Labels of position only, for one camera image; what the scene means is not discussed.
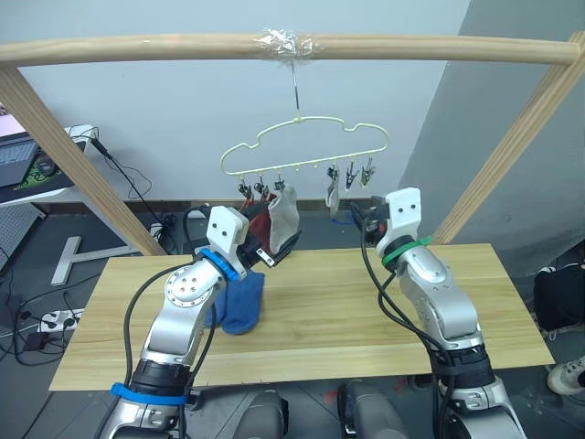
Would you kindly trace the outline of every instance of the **wooden board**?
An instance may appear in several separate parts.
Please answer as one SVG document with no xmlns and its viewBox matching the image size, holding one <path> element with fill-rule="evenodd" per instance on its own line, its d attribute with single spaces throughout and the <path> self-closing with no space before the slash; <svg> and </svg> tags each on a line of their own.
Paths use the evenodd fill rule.
<svg viewBox="0 0 585 439">
<path fill-rule="evenodd" d="M 433 248 L 475 303 L 495 368 L 553 363 L 542 337 L 489 244 Z M 109 389 L 123 379 L 123 314 L 152 274 L 186 256 L 112 258 L 69 343 L 50 389 Z M 386 274 L 377 257 L 378 276 Z M 267 273 L 261 320 L 248 334 L 216 332 L 196 385 L 315 380 L 429 372 L 427 354 L 410 332 L 382 315 L 358 249 L 293 252 Z M 153 284 L 135 308 L 134 361 L 163 303 Z M 418 321 L 398 283 L 391 293 Z"/>
</svg>

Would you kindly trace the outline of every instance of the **blue ring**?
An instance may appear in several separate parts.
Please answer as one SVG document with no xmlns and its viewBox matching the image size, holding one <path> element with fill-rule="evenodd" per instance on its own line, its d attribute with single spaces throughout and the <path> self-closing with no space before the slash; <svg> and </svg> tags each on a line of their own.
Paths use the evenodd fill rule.
<svg viewBox="0 0 585 439">
<path fill-rule="evenodd" d="M 227 262 L 225 262 L 223 259 L 217 256 L 210 249 L 201 249 L 199 253 L 204 255 L 210 261 L 212 261 L 224 273 L 228 280 L 230 281 L 239 280 L 238 273 L 233 268 L 231 268 L 231 266 Z"/>
<path fill-rule="evenodd" d="M 110 389 L 110 394 L 120 396 L 125 400 L 132 402 L 141 402 L 143 404 L 155 405 L 184 405 L 186 404 L 186 395 L 182 396 L 157 396 L 137 393 L 126 389 L 121 382 L 114 382 Z"/>
</svg>

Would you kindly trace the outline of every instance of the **hanger clip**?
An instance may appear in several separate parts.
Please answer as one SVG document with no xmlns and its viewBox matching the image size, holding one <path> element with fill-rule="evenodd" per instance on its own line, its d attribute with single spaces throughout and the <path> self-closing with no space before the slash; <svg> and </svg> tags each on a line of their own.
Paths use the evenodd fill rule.
<svg viewBox="0 0 585 439">
<path fill-rule="evenodd" d="M 354 173 L 354 162 L 351 162 L 349 168 L 346 170 L 346 190 L 351 188 L 351 185 L 354 183 L 356 176 L 357 171 Z"/>
<path fill-rule="evenodd" d="M 333 164 L 333 166 L 329 166 L 327 168 L 327 175 L 333 180 L 336 181 L 337 178 L 339 177 L 339 171 L 337 171 L 337 169 L 335 169 L 335 164 Z"/>
<path fill-rule="evenodd" d="M 362 187 L 367 186 L 367 184 L 369 183 L 369 180 L 371 180 L 371 178 L 372 178 L 372 176 L 374 176 L 375 172 L 376 172 L 376 167 L 372 166 L 372 157 L 370 157 L 369 160 L 367 161 L 366 168 L 364 168 L 362 166 L 362 176 L 361 176 Z"/>
<path fill-rule="evenodd" d="M 278 173 L 278 181 L 274 182 L 274 189 L 280 191 L 284 190 L 284 180 L 282 179 L 282 175 L 280 172 Z"/>
<path fill-rule="evenodd" d="M 246 185 L 244 177 L 241 178 L 241 182 L 238 185 L 238 192 L 241 195 L 243 195 L 246 199 L 250 199 L 252 197 L 252 187 Z"/>
<path fill-rule="evenodd" d="M 271 189 L 268 187 L 268 185 L 264 184 L 264 181 L 262 180 L 262 176 L 260 176 L 260 181 L 254 185 L 254 189 L 256 189 L 256 192 L 258 192 L 262 197 L 265 197 L 265 198 L 268 197 L 268 194 L 271 191 Z"/>
</svg>

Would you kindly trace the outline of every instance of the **clear tape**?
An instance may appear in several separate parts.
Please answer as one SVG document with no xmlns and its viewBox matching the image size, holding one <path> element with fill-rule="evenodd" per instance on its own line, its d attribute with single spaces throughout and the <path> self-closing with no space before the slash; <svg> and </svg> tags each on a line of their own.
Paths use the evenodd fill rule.
<svg viewBox="0 0 585 439">
<path fill-rule="evenodd" d="M 309 34 L 300 36 L 294 32 L 277 29 L 264 29 L 264 36 L 256 41 L 268 47 L 272 59 L 287 61 L 294 59 L 310 59 L 318 48 Z"/>
</svg>

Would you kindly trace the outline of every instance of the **sneaker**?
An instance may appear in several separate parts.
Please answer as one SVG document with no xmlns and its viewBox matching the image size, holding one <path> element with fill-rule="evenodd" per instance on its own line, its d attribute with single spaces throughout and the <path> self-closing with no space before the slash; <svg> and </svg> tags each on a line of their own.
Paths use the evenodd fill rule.
<svg viewBox="0 0 585 439">
<path fill-rule="evenodd" d="M 585 356 L 556 366 L 548 373 L 547 383 L 559 395 L 585 391 Z"/>
</svg>

